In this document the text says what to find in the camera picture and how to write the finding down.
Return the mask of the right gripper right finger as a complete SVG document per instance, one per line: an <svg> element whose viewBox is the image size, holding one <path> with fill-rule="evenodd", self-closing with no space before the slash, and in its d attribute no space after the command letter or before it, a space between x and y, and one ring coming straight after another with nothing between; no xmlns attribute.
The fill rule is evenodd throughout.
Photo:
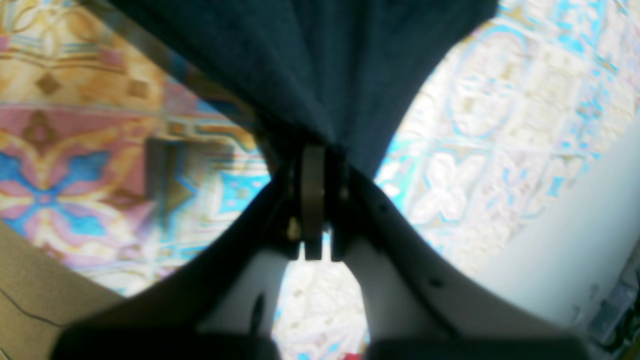
<svg viewBox="0 0 640 360"><path fill-rule="evenodd" d="M339 150L326 152L326 187L331 259L365 305L365 360L589 359L579 337L455 269Z"/></svg>

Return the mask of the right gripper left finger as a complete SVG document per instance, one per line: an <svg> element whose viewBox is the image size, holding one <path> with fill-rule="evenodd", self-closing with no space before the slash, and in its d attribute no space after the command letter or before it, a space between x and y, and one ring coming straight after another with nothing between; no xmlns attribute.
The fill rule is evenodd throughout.
<svg viewBox="0 0 640 360"><path fill-rule="evenodd" d="M326 148L308 145L222 236L165 280L65 330L53 360L279 360L271 329L303 249L320 260Z"/></svg>

